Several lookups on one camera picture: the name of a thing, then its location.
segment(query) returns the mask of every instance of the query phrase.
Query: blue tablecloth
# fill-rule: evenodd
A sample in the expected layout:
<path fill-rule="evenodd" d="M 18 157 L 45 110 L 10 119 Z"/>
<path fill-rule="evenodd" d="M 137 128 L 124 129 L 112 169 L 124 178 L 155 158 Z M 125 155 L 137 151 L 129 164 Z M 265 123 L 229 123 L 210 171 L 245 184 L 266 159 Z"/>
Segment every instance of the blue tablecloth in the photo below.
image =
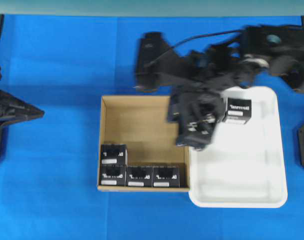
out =
<path fill-rule="evenodd" d="M 96 189 L 100 97 L 137 94 L 137 40 L 161 31 L 183 38 L 256 24 L 300 24 L 294 17 L 99 18 L 5 17 L 0 89 L 43 109 L 43 119 L 13 125 L 0 161 L 0 240 L 194 239 L 304 240 L 304 169 L 297 128 L 304 95 L 267 74 L 274 89 L 288 200 L 277 209 L 198 208 L 187 193 L 118 193 Z M 202 50 L 227 36 L 181 46 Z M 164 87 L 157 93 L 168 94 Z"/>

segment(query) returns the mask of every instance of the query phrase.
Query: small black box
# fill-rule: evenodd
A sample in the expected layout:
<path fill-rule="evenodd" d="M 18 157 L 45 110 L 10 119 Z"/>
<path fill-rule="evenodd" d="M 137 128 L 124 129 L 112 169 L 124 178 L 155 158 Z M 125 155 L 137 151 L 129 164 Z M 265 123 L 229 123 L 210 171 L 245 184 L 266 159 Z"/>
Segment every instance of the small black box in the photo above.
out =
<path fill-rule="evenodd" d="M 101 163 L 103 165 L 126 165 L 127 148 L 125 144 L 102 144 Z"/>
<path fill-rule="evenodd" d="M 126 167 L 103 165 L 100 170 L 101 185 L 125 186 Z"/>
<path fill-rule="evenodd" d="M 227 124 L 246 124 L 252 116 L 252 101 L 250 99 L 226 99 L 226 111 L 223 122 Z"/>
<path fill-rule="evenodd" d="M 155 166 L 153 168 L 153 187 L 180 187 L 180 169 L 175 166 Z"/>
<path fill-rule="evenodd" d="M 126 186 L 151 187 L 153 182 L 153 167 L 128 166 L 126 172 Z"/>

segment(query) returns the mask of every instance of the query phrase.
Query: white plastic tray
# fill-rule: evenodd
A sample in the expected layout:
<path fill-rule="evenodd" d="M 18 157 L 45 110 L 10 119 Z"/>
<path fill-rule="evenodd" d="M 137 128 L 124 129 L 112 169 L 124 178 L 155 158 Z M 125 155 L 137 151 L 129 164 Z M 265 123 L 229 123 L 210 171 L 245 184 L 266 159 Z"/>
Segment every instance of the white plastic tray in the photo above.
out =
<path fill-rule="evenodd" d="M 190 148 L 189 196 L 199 207 L 278 208 L 287 200 L 277 97 L 267 87 L 230 88 L 252 100 L 245 125 L 219 123 L 203 151 Z"/>

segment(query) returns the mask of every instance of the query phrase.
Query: cardboard box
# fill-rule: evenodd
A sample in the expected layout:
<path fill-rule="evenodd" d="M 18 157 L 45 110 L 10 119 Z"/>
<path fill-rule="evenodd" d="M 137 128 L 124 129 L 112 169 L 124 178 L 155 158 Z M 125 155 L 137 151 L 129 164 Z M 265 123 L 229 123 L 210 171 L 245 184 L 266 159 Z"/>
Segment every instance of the cardboard box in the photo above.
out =
<path fill-rule="evenodd" d="M 97 187 L 100 191 L 188 192 L 187 147 L 176 147 L 178 126 L 167 123 L 168 96 L 102 96 L 100 143 L 126 144 L 128 165 L 177 166 L 180 187 L 129 187 L 100 185 L 100 156 Z"/>

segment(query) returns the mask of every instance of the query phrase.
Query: cable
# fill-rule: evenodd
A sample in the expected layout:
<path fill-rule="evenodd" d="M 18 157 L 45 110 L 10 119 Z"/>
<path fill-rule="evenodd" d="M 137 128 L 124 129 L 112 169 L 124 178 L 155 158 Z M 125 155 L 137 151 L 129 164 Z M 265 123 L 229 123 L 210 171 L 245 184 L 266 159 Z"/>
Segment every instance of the cable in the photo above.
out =
<path fill-rule="evenodd" d="M 207 38 L 207 37 L 213 37 L 213 36 L 218 36 L 218 35 L 225 35 L 225 34 L 232 34 L 232 33 L 240 33 L 242 32 L 242 30 L 231 30 L 231 31 L 222 31 L 222 32 L 216 32 L 216 33 L 209 33 L 209 34 L 202 34 L 202 35 L 196 35 L 196 36 L 191 36 L 188 37 L 182 41 L 179 41 L 177 44 L 171 46 L 168 50 L 166 50 L 165 52 L 163 52 L 160 56 L 158 56 L 156 59 L 154 59 L 153 61 L 150 61 L 149 63 L 145 64 L 145 67 L 149 67 L 150 65 L 153 65 L 156 61 L 158 61 L 159 59 L 161 59 L 164 55 L 166 55 L 170 50 L 177 48 L 178 46 L 189 42 L 191 40 L 194 39 L 200 39 L 200 38 Z"/>

